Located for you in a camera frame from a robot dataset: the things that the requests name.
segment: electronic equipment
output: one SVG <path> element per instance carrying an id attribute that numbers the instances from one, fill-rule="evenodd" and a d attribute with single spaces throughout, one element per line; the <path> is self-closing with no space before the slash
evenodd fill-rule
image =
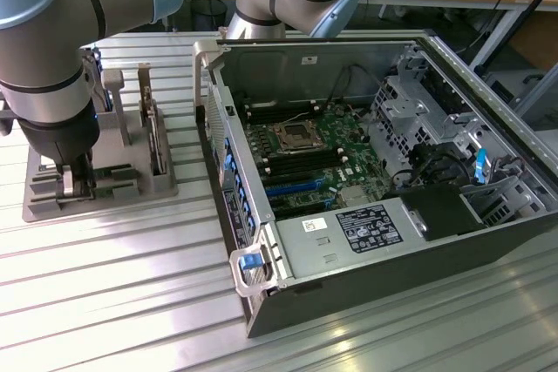
<path id="1" fill-rule="evenodd" d="M 496 261 L 557 219 L 558 159 L 423 31 L 203 40 L 194 106 L 250 337 Z"/>

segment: black pcie slot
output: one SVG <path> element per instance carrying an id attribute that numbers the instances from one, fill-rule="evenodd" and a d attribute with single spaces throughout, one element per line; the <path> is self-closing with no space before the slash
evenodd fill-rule
<path id="1" fill-rule="evenodd" d="M 277 208 L 273 210 L 276 218 L 293 218 L 302 215 L 318 213 L 325 210 L 324 202 L 317 202 L 315 204 L 300 205 L 290 208 Z"/>
<path id="2" fill-rule="evenodd" d="M 284 156 L 268 157 L 267 166 L 280 165 L 282 163 L 304 162 L 322 159 L 340 159 L 337 149 L 319 150 L 315 152 L 299 152 Z"/>
<path id="3" fill-rule="evenodd" d="M 284 166 L 284 167 L 276 167 L 276 168 L 270 168 L 269 172 L 266 172 L 265 169 L 261 169 L 261 174 L 267 173 L 269 176 L 275 177 L 275 176 L 283 176 L 285 174 L 294 174 L 294 173 L 300 173 L 300 172 L 310 172 L 313 170 L 318 170 L 318 169 L 327 169 L 330 167 L 339 167 L 340 165 L 342 165 L 340 160 L 337 161 L 317 161 L 315 163 L 311 163 L 311 164 L 300 164 L 300 165 L 295 165 L 295 166 Z"/>
<path id="4" fill-rule="evenodd" d="M 307 173 L 295 173 L 287 176 L 277 177 L 277 178 L 266 178 L 262 180 L 263 187 L 288 185 L 291 183 L 304 183 L 314 180 L 314 176 L 310 176 Z"/>
<path id="5" fill-rule="evenodd" d="M 322 150 L 319 152 L 304 152 L 267 158 L 260 166 L 260 174 L 268 176 L 283 176 L 287 174 L 308 172 L 342 165 L 343 154 L 335 150 Z"/>
<path id="6" fill-rule="evenodd" d="M 292 108 L 281 108 L 281 109 L 250 108 L 249 110 L 247 110 L 247 122 L 249 122 L 252 125 L 264 125 L 264 124 L 278 124 L 291 119 L 292 122 L 300 121 L 304 119 L 314 118 L 311 109 L 312 108 L 308 104 L 302 106 L 296 106 Z"/>
<path id="7" fill-rule="evenodd" d="M 279 162 L 269 162 L 266 167 L 269 167 L 271 170 L 281 169 L 285 167 L 294 167 L 294 166 L 311 166 L 315 163 L 325 163 L 328 165 L 337 166 L 337 163 L 341 164 L 340 158 L 338 156 L 329 156 L 329 157 L 321 157 L 321 158 L 313 158 L 313 159 L 300 159 L 294 161 L 279 161 Z"/>

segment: black cable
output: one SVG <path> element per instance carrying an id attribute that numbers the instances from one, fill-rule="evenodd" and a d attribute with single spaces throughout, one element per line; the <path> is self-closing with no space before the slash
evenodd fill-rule
<path id="1" fill-rule="evenodd" d="M 500 6 L 501 2 L 502 0 L 498 0 L 498 2 L 496 2 L 496 5 L 493 7 L 492 13 L 490 14 L 491 16 L 480 27 L 480 36 L 472 40 L 471 43 L 469 43 L 469 45 L 464 50 L 457 51 L 457 54 L 465 54 L 471 49 L 471 47 L 477 44 L 486 35 L 487 33 L 486 30 L 488 29 L 490 23 L 496 18 L 496 13 L 498 12 L 498 6 Z"/>
<path id="2" fill-rule="evenodd" d="M 440 156 L 446 157 L 447 159 L 453 160 L 455 163 L 457 163 L 458 166 L 459 166 L 459 169 L 461 169 L 463 174 L 465 174 L 465 176 L 469 180 L 469 183 L 473 183 L 473 179 L 471 178 L 471 175 L 469 174 L 469 171 L 467 170 L 465 164 L 461 160 L 459 160 L 457 157 L 453 156 L 452 154 L 450 154 L 448 152 L 442 152 L 440 154 Z"/>
<path id="3" fill-rule="evenodd" d="M 417 181 L 417 179 L 420 177 L 420 175 L 423 173 L 424 170 L 426 170 L 426 168 L 436 159 L 436 156 L 433 155 L 431 156 L 426 162 L 424 162 L 422 164 L 422 166 L 420 166 L 418 168 L 417 171 L 413 171 L 413 175 L 411 176 L 411 178 L 409 179 L 409 181 L 407 182 L 409 185 L 412 185 L 413 183 L 415 183 Z"/>
<path id="4" fill-rule="evenodd" d="M 413 172 L 413 170 L 411 170 L 411 169 L 403 169 L 403 170 L 400 170 L 399 172 L 397 172 L 397 173 L 395 173 L 393 176 L 391 176 L 391 184 L 392 184 L 392 185 L 395 185 L 395 178 L 397 178 L 397 176 L 398 176 L 399 174 L 404 174 L 404 173 L 412 174 L 412 172 Z"/>
<path id="5" fill-rule="evenodd" d="M 492 160 L 492 164 L 490 165 L 490 177 L 488 178 L 488 185 L 494 183 L 494 174 L 496 173 L 496 166 L 500 163 L 501 158 L 497 157 Z"/>
<path id="6" fill-rule="evenodd" d="M 331 100 L 333 99 L 333 95 L 335 95 L 335 92 L 337 90 L 337 87 L 339 86 L 339 83 L 341 82 L 341 79 L 343 78 L 343 75 L 345 74 L 345 72 L 348 71 L 349 72 L 349 78 L 347 79 L 347 84 L 345 85 L 345 87 L 343 88 L 342 92 L 344 93 L 345 91 L 347 91 L 347 89 L 349 89 L 349 85 L 350 82 L 352 80 L 352 73 L 350 72 L 350 66 L 344 66 L 341 71 L 339 72 L 339 74 L 337 75 L 337 79 L 335 81 L 335 84 L 333 84 L 333 88 L 331 89 L 330 95 L 328 96 L 327 99 L 325 99 L 325 102 L 322 105 L 322 109 L 320 112 L 324 112 L 328 105 L 330 104 Z"/>

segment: aluminum extrusion table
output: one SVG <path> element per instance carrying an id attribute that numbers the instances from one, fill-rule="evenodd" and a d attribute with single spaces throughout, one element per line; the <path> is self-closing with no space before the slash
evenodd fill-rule
<path id="1" fill-rule="evenodd" d="M 246 339 L 192 107 L 191 45 L 214 35 L 99 43 L 103 66 L 124 69 L 126 106 L 137 104 L 137 64 L 155 68 L 175 198 L 26 225 L 26 141 L 18 129 L 0 139 L 0 370 L 558 368 L 558 233 L 496 264 Z"/>

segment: blue latch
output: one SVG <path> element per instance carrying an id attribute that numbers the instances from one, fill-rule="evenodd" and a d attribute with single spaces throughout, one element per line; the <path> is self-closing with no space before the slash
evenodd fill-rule
<path id="1" fill-rule="evenodd" d="M 479 154 L 477 155 L 477 164 L 474 168 L 474 177 L 479 181 L 479 183 L 486 183 L 485 175 L 483 170 L 485 168 L 485 162 L 487 161 L 487 150 L 481 148 Z"/>
<path id="2" fill-rule="evenodd" d="M 225 168 L 229 169 L 231 163 L 233 163 L 233 156 L 231 154 L 227 155 L 225 158 Z"/>
<path id="3" fill-rule="evenodd" d="M 245 254 L 241 256 L 239 262 L 242 270 L 256 269 L 263 266 L 261 254 Z"/>

